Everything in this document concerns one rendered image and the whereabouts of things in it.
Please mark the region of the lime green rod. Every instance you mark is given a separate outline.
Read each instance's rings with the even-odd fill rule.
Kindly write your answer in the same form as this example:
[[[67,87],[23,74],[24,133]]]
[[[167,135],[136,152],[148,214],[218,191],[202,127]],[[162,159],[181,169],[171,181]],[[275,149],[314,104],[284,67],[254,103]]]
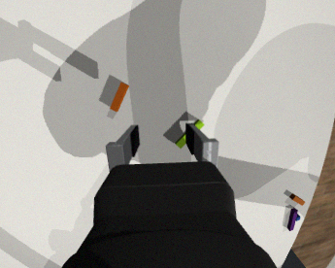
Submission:
[[[200,119],[196,120],[194,124],[199,129],[201,129],[205,125]],[[176,145],[181,149],[185,144],[186,142],[185,142],[185,133],[184,133],[183,136],[176,142]]]

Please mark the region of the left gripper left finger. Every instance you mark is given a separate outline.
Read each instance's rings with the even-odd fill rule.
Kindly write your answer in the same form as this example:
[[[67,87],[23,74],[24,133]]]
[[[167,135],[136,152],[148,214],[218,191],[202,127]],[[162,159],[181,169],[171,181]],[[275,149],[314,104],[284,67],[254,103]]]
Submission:
[[[116,142],[106,145],[109,171],[117,165],[129,164],[139,146],[139,125],[131,125]]]

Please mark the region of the purple rod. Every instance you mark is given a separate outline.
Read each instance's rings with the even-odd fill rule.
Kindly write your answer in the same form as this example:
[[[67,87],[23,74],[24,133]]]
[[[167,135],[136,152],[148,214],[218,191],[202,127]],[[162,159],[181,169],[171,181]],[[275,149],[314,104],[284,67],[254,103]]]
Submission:
[[[295,208],[291,209],[290,215],[289,215],[289,220],[288,220],[288,225],[287,225],[287,229],[289,231],[293,230],[293,228],[294,228],[297,213],[298,213],[298,211]]]

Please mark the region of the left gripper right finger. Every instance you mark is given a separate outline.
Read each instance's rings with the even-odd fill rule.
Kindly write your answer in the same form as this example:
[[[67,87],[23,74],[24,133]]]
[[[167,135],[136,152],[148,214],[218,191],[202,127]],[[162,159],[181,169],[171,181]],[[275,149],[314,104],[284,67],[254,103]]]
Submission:
[[[186,123],[185,142],[197,161],[212,162],[218,167],[219,141],[217,139],[209,139],[193,123]]]

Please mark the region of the orange rod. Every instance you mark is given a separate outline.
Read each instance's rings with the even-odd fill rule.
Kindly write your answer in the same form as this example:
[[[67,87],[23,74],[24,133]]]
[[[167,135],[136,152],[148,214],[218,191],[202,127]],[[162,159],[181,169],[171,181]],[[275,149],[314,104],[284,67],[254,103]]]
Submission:
[[[291,198],[293,201],[297,202],[300,205],[304,205],[305,201],[303,201],[301,198],[297,197],[296,195],[294,195],[293,193],[289,196],[289,198]]]
[[[110,108],[111,110],[113,110],[115,112],[118,111],[128,87],[129,87],[129,85],[124,84],[124,83],[120,83],[120,85],[118,87],[118,90],[117,90],[117,93],[116,93],[116,96],[114,98],[114,101],[111,105],[111,108]]]

